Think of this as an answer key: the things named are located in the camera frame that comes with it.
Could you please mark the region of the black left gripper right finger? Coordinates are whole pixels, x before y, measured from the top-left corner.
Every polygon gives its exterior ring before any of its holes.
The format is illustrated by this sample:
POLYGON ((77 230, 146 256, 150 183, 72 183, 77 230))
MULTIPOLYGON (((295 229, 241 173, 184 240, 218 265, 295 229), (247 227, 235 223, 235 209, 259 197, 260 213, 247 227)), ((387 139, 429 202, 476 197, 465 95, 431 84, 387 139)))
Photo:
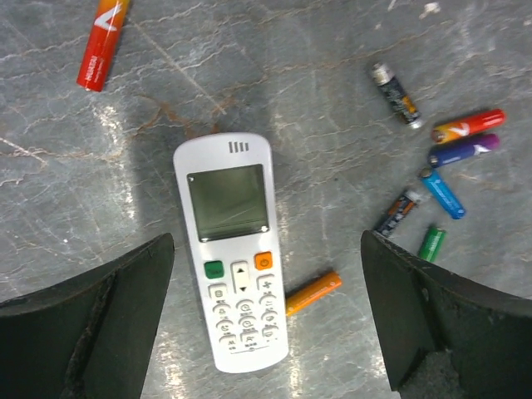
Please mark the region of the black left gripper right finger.
POLYGON ((390 388, 403 398, 529 398, 531 301, 367 230, 362 270, 390 388))

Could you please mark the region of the white remote control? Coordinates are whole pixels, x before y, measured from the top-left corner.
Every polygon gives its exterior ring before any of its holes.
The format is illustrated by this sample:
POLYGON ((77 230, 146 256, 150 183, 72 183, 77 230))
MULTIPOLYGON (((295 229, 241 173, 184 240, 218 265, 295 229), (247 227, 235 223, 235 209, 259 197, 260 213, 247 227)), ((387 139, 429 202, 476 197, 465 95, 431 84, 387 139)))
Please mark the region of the white remote control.
POLYGON ((288 355, 271 145, 248 132, 205 135, 173 155, 214 364, 262 370, 288 355))

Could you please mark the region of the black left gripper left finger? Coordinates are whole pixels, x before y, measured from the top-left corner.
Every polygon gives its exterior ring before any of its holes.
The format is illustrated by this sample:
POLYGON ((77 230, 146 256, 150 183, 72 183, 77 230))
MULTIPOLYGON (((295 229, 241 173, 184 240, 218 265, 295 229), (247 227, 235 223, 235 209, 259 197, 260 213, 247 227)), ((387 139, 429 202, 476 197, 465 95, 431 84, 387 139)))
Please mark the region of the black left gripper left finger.
POLYGON ((175 259, 171 234, 1 304, 3 398, 138 398, 175 259))

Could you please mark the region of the orange battery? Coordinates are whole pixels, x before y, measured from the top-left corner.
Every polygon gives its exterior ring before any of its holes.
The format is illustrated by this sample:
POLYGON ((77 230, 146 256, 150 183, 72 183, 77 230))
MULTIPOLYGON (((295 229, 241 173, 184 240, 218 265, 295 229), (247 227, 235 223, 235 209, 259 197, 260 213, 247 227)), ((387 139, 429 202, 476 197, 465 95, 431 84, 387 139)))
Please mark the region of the orange battery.
POLYGON ((286 299, 286 316, 292 317, 341 286, 342 278, 337 272, 332 271, 324 274, 314 282, 288 296, 286 299))

